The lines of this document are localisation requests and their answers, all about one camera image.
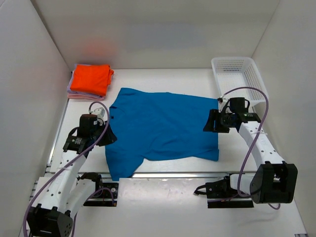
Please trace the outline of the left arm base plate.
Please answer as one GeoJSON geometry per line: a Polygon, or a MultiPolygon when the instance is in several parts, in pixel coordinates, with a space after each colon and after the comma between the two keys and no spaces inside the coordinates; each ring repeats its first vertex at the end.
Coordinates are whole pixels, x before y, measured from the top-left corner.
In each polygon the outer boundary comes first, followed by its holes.
{"type": "Polygon", "coordinates": [[[104,182],[103,190],[98,189],[97,194],[87,200],[83,206],[116,207],[118,201],[119,183],[104,182]]]}

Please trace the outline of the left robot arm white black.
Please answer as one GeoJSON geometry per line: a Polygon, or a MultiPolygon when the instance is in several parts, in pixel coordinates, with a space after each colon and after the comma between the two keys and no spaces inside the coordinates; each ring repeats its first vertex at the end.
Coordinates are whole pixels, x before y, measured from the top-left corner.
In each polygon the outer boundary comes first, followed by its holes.
{"type": "Polygon", "coordinates": [[[24,236],[73,236],[77,212],[91,197],[103,192],[97,173],[78,172],[95,146],[103,147],[117,140],[108,120],[100,112],[83,114],[63,146],[58,171],[34,195],[22,224],[24,236]]]}

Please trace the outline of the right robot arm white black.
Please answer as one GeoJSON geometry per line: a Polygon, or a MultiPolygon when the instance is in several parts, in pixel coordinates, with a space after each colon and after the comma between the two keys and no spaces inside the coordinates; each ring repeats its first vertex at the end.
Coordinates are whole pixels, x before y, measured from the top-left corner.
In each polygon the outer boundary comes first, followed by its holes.
{"type": "Polygon", "coordinates": [[[262,120],[249,111],[250,102],[243,97],[219,99],[220,109],[212,109],[204,127],[205,132],[229,133],[237,130],[249,147],[247,156],[255,160],[257,171],[253,175],[232,174],[221,186],[228,198],[237,193],[251,197],[256,203],[291,203],[294,198],[298,170],[287,163],[275,150],[262,129],[262,120]]]}

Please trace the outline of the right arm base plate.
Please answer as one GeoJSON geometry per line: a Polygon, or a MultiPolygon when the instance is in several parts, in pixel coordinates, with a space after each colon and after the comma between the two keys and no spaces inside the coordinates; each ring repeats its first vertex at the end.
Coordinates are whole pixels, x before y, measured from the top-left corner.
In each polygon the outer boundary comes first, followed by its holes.
{"type": "Polygon", "coordinates": [[[231,187],[230,176],[226,175],[216,181],[206,182],[198,186],[193,194],[206,196],[209,209],[253,208],[254,204],[251,198],[241,197],[237,190],[231,187]]]}

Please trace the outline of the blue t shirt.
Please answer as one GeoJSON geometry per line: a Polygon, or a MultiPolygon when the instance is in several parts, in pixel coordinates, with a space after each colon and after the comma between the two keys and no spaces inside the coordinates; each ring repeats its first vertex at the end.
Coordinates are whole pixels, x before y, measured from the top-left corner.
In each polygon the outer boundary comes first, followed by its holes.
{"type": "Polygon", "coordinates": [[[203,129],[216,99],[121,88],[110,106],[117,141],[105,156],[112,180],[130,177],[143,163],[197,157],[218,161],[218,134],[203,129]]]}

